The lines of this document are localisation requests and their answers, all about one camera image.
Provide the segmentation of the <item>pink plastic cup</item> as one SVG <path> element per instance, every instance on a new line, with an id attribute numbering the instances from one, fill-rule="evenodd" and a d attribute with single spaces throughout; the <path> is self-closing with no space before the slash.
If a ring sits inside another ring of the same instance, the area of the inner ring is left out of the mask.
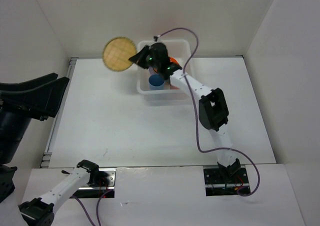
<path id="1" fill-rule="evenodd" d="M 174 86 L 172 83 L 169 84 L 171 90 L 178 90 L 179 88 Z"/>

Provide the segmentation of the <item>blue plastic cup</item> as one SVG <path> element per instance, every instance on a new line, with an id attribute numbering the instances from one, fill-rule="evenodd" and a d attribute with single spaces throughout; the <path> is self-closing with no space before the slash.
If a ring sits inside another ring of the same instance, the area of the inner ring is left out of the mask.
<path id="1" fill-rule="evenodd" d="M 148 84 L 151 91 L 163 90 L 165 80 L 159 74 L 153 74 L 148 78 Z"/>

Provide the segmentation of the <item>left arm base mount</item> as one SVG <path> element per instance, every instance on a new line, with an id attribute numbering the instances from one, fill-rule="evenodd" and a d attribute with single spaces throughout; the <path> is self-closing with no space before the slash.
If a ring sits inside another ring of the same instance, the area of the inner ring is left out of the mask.
<path id="1" fill-rule="evenodd" d="M 115 197 L 115 184 L 116 184 L 116 168 L 99 169 L 99 175 L 101 176 L 92 184 L 85 184 L 80 187 L 73 195 L 79 199 L 98 199 L 105 192 L 108 191 L 103 198 Z"/>

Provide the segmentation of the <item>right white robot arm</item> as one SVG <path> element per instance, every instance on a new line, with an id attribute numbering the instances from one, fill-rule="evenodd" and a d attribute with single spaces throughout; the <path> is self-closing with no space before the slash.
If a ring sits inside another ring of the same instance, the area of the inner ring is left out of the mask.
<path id="1" fill-rule="evenodd" d="M 190 76 L 184 66 L 173 62 L 162 42 L 144 46 L 129 61 L 142 69 L 155 69 L 163 80 L 169 80 L 171 85 L 182 90 L 191 97 L 195 113 L 195 130 L 202 126 L 211 133 L 216 148 L 220 151 L 217 158 L 219 177 L 225 183 L 236 178 L 241 164 L 233 156 L 235 149 L 228 134 L 229 109 L 225 95 L 220 88 L 212 89 Z"/>

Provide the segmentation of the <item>purple plastic plate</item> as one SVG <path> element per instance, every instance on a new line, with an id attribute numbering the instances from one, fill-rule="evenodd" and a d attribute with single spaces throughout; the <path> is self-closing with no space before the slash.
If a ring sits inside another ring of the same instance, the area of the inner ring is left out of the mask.
<path id="1" fill-rule="evenodd" d="M 152 67 L 149 68 L 149 72 L 151 75 L 157 74 L 157 71 Z"/>

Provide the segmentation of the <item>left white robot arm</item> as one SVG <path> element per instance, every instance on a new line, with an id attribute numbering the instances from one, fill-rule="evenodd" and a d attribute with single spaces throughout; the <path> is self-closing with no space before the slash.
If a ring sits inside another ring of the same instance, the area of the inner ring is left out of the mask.
<path id="1" fill-rule="evenodd" d="M 59 209 L 84 185 L 99 182 L 99 166 L 83 159 L 65 176 L 43 176 L 29 182 L 34 188 L 21 203 L 10 166 L 32 120 L 55 118 L 69 78 L 49 73 L 20 83 L 0 85 L 0 224 L 2 226 L 50 226 Z"/>

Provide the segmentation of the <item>orange plastic plate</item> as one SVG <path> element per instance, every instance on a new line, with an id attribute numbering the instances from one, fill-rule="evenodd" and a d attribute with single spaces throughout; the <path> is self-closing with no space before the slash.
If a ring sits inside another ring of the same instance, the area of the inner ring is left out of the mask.
<path id="1" fill-rule="evenodd" d="M 173 57 L 170 57 L 169 60 L 173 64 L 180 65 L 179 62 L 176 59 L 174 59 Z"/>

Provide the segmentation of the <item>round bamboo tray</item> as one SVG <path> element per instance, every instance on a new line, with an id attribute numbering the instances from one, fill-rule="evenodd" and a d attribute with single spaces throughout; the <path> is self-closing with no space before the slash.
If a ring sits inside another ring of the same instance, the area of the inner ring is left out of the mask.
<path id="1" fill-rule="evenodd" d="M 111 71 L 123 72 L 132 66 L 129 58 L 137 54 L 135 43 L 124 36 L 112 38 L 104 47 L 102 61 Z"/>

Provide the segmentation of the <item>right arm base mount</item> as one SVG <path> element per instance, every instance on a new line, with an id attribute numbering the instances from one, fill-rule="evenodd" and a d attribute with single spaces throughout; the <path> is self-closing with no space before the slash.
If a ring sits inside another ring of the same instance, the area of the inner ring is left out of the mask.
<path id="1" fill-rule="evenodd" d="M 221 164 L 204 167 L 203 176 L 207 197 L 251 193 L 247 171 L 238 159 L 228 167 Z"/>

